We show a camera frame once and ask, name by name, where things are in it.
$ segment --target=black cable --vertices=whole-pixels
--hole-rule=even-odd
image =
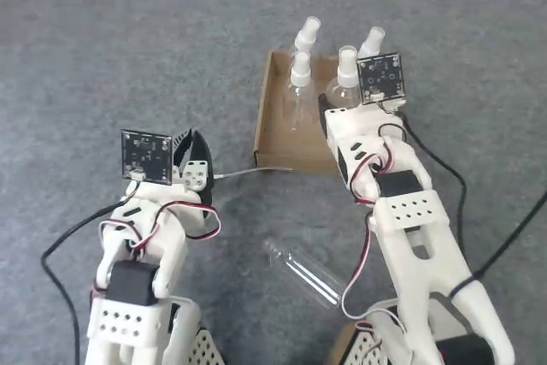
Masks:
[[[403,134],[403,141],[407,141],[407,139],[408,139],[407,131],[405,130],[405,128],[403,126],[400,126],[397,123],[384,123],[384,124],[380,125],[380,127],[378,127],[378,137],[382,137],[382,128],[387,127],[387,126],[395,127],[395,128],[398,128],[399,130],[401,130],[401,133]]]
[[[442,158],[437,156],[435,153],[429,150],[425,144],[423,144],[423,142],[410,126],[409,118],[406,114],[399,112],[397,113],[397,115],[403,120],[404,127],[407,129],[414,141],[420,146],[420,148],[424,150],[426,154],[428,154],[435,162],[437,162],[439,166],[441,166],[446,171],[451,173],[454,177],[456,177],[456,179],[460,182],[460,185],[462,186],[462,194],[460,195],[460,201],[458,202],[458,208],[456,213],[456,238],[460,250],[462,251],[462,255],[465,258],[465,245],[463,243],[463,207],[465,206],[465,200],[468,195],[468,185],[461,174],[459,174],[453,167],[448,165]]]
[[[72,299],[68,295],[67,290],[65,289],[62,282],[56,277],[56,275],[51,270],[50,266],[47,263],[48,257],[55,252],[59,246],[64,243],[68,237],[76,233],[78,230],[80,230],[81,227],[89,224],[93,220],[102,217],[103,215],[109,214],[118,207],[125,205],[134,195],[135,192],[137,192],[138,186],[140,185],[140,182],[137,182],[137,185],[135,186],[135,189],[132,191],[132,193],[127,196],[125,199],[119,201],[116,204],[109,205],[108,207],[104,207],[103,209],[98,210],[95,214],[90,215],[86,219],[80,221],[78,224],[76,224],[73,227],[70,227],[66,232],[64,232],[61,237],[59,237],[46,251],[44,251],[44,254],[40,257],[40,263],[42,265],[42,268],[44,269],[45,273],[50,277],[51,281],[59,292],[62,295],[62,298],[65,300],[65,303],[67,303],[68,310],[70,311],[70,318],[72,320],[72,327],[74,331],[74,365],[79,365],[79,322],[78,322],[78,315],[76,314],[76,308],[74,307],[74,303],[72,302]]]
[[[524,220],[521,221],[521,223],[517,226],[517,228],[507,237],[505,242],[497,249],[497,251],[486,261],[482,267],[475,270],[473,274],[467,278],[466,280],[462,281],[460,284],[458,284],[449,294],[449,299],[452,299],[456,296],[456,294],[461,291],[465,286],[468,286],[470,283],[472,283],[475,280],[481,280],[488,269],[494,263],[499,259],[500,256],[503,255],[503,253],[516,241],[516,239],[519,237],[519,235],[522,234],[526,226],[530,223],[530,221],[535,217],[535,215],[541,210],[541,208],[547,203],[547,191],[545,191],[544,195],[541,196],[541,198],[534,204],[530,212],[524,217]]]

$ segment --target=white spray nozzle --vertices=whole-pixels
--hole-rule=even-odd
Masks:
[[[309,53],[300,51],[294,56],[291,68],[291,83],[296,87],[304,87],[311,81]]]
[[[310,52],[314,47],[315,40],[317,39],[317,32],[321,27],[321,21],[315,16],[310,16],[306,19],[304,26],[298,32],[297,37],[294,39],[294,47],[297,51]]]
[[[359,85],[357,49],[353,46],[344,46],[338,52],[338,84],[346,89]]]
[[[362,59],[363,57],[377,56],[384,37],[385,30],[381,27],[374,26],[370,29],[367,40],[362,43],[357,57]]]

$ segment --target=circuit board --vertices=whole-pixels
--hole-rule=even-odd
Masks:
[[[122,130],[121,172],[124,179],[171,185],[173,182],[171,136]]]
[[[357,60],[363,104],[404,97],[403,66],[399,53]]]

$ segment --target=cardboard box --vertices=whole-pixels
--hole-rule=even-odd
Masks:
[[[270,51],[256,123],[255,163],[257,167],[291,167],[303,173],[338,176],[338,166],[326,145],[320,123],[292,132],[283,119],[283,92],[290,65],[289,54]],[[337,56],[322,56],[312,61],[318,96],[336,76],[337,67]]]

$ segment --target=robotic arm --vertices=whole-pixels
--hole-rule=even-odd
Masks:
[[[191,160],[180,173],[190,138]],[[154,148],[146,147],[152,157]],[[172,166],[172,185],[132,181],[126,190],[129,201],[99,225],[104,253],[95,278],[87,365],[181,365],[191,357],[200,311],[190,299],[171,293],[185,260],[186,240],[215,236],[221,221],[210,207],[213,173],[201,135],[187,134],[174,158],[178,165]],[[145,167],[136,168],[132,177],[145,180]],[[214,219],[216,227],[205,228]],[[203,338],[215,357],[211,363],[222,364],[210,335]]]
[[[431,177],[403,141],[401,118],[390,111],[402,103],[335,109],[321,96],[321,124],[348,190],[358,203],[373,208],[369,226],[397,292],[397,300],[376,304],[369,316],[383,354],[394,365],[442,365],[439,339],[461,336],[466,329],[431,295],[447,297],[471,272]],[[472,332],[488,343],[493,363],[515,363],[513,347],[482,284],[465,287],[452,303]],[[375,308],[395,310],[405,329],[374,313]]]

